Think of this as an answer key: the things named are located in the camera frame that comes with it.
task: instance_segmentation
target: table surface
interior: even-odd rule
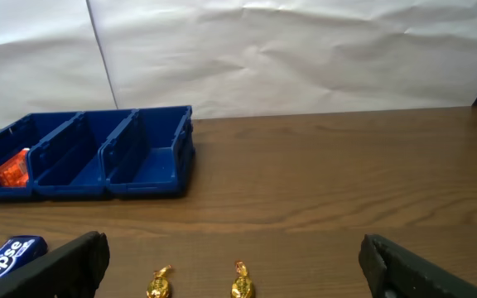
[[[175,298],[229,297],[234,261],[257,297],[370,297],[359,268],[380,233],[477,285],[477,108],[194,122],[186,197],[0,204],[0,245],[108,236],[97,297],[144,297],[171,264]]]

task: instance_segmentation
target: white backdrop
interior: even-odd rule
[[[26,112],[115,106],[84,1],[25,0],[33,11],[6,2],[23,16],[0,8],[0,127]],[[195,117],[216,118],[450,107],[477,96],[477,0],[89,7],[120,108],[192,104]]]

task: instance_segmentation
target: blue bin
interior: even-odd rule
[[[0,131],[0,165],[23,148],[31,148],[40,139],[76,113],[33,113]],[[26,187],[1,187],[0,197],[27,197],[31,195],[30,181]]]
[[[195,148],[190,106],[33,113],[0,131],[0,165],[23,148],[26,187],[0,198],[182,193]]]
[[[181,193],[195,149],[190,106],[134,111],[102,148],[106,188],[121,195]]]
[[[32,187],[40,195],[101,195],[101,146],[131,110],[77,113],[42,138],[28,154]]]

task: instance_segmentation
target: storage bin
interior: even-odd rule
[[[190,106],[33,113],[0,131],[0,165],[23,148],[26,187],[0,198],[178,193],[195,148]]]

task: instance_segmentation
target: gold trinket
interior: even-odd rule
[[[249,279],[248,269],[241,261],[236,261],[238,277],[231,287],[231,298],[253,298],[253,283]]]
[[[147,288],[147,298],[167,298],[171,295],[169,282],[165,278],[166,272],[172,269],[171,265],[154,272],[154,279],[150,281]]]

